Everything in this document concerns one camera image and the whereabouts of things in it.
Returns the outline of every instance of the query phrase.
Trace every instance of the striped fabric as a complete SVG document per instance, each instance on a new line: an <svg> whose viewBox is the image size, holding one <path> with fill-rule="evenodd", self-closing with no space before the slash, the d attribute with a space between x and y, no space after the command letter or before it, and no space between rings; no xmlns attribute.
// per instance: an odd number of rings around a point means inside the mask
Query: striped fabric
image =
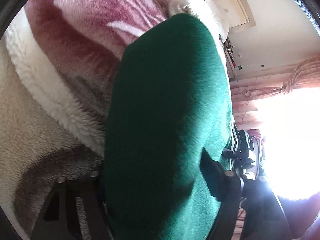
<svg viewBox="0 0 320 240"><path fill-rule="evenodd" d="M239 146L240 146L240 136L239 136L239 131L236 127L236 122L233 116L231 118L230 128L231 128L231 138L226 148L231 151L236 151L239 149Z"/></svg>

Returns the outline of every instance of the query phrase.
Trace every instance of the curtain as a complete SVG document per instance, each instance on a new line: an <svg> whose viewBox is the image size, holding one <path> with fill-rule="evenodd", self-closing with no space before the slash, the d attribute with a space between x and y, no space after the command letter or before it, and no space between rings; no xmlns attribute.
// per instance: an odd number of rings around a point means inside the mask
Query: curtain
<svg viewBox="0 0 320 240"><path fill-rule="evenodd" d="M283 96L293 90L320 87L320 54L297 65L293 73L230 82L233 115L239 130L262 129L274 118Z"/></svg>

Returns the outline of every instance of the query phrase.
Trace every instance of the white sherpa fleece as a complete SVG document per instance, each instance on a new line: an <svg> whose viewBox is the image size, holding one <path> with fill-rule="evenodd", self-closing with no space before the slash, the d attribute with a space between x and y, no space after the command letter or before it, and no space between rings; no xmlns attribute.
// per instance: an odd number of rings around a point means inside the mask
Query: white sherpa fleece
<svg viewBox="0 0 320 240"><path fill-rule="evenodd" d="M219 39L221 25L219 18L214 16L213 11L204 0L170 0L168 4L169 16L179 13L186 13L199 19L210 31L217 46L218 53L224 65L226 56L224 55L223 44Z"/></svg>
<svg viewBox="0 0 320 240"><path fill-rule="evenodd" d="M218 29L222 38L222 42L226 42L230 30L227 15L219 8L214 0L205 0L205 2L209 5L215 22L218 23Z"/></svg>
<svg viewBox="0 0 320 240"><path fill-rule="evenodd" d="M33 37L22 8L5 33L6 46L21 82L42 108L84 145L104 152L104 128L82 110Z"/></svg>

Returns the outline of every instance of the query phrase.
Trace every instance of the curtain tie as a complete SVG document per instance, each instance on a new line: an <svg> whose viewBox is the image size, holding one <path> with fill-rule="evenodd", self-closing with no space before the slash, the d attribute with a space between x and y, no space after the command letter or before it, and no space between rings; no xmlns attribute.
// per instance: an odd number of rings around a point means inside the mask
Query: curtain tie
<svg viewBox="0 0 320 240"><path fill-rule="evenodd" d="M287 82L287 84L283 85L281 88L281 94L283 95L287 95L289 93L291 93L293 90L292 87L292 79L290 78L289 81Z"/></svg>

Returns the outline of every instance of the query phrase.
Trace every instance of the green fuzzy fabric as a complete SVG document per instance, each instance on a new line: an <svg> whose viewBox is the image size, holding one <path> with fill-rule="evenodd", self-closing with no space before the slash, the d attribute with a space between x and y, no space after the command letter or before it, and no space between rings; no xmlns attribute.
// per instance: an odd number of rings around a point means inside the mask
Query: green fuzzy fabric
<svg viewBox="0 0 320 240"><path fill-rule="evenodd" d="M228 79L208 29L179 14L127 47L107 121L104 185L117 240L205 239L220 203L199 169L230 140Z"/></svg>

